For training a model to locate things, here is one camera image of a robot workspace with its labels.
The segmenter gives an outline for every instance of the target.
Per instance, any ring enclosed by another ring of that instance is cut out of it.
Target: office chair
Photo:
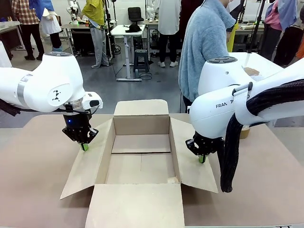
[[[139,21],[143,21],[142,11],[140,7],[130,7],[128,8],[129,20],[135,22],[136,24]]]

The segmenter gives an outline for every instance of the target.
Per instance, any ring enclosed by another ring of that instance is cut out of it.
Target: white sneaker
[[[177,61],[170,63],[170,67],[176,67],[178,65],[179,65],[179,63]]]
[[[160,67],[166,67],[165,62],[158,62],[157,65],[159,65]]]

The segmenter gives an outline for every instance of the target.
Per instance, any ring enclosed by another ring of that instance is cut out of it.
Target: plaid shirt
[[[29,9],[29,0],[13,0],[11,7],[21,25],[39,24],[35,9]]]

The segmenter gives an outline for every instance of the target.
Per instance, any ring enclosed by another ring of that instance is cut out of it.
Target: open cardboard box
[[[118,102],[89,150],[79,151],[61,199],[94,186],[86,228],[183,228],[181,183],[218,193],[210,163],[185,141],[191,124],[163,100]]]

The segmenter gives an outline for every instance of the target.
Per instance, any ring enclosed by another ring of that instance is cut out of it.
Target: yellow shirt
[[[101,26],[105,24],[103,0],[86,0],[82,13]]]

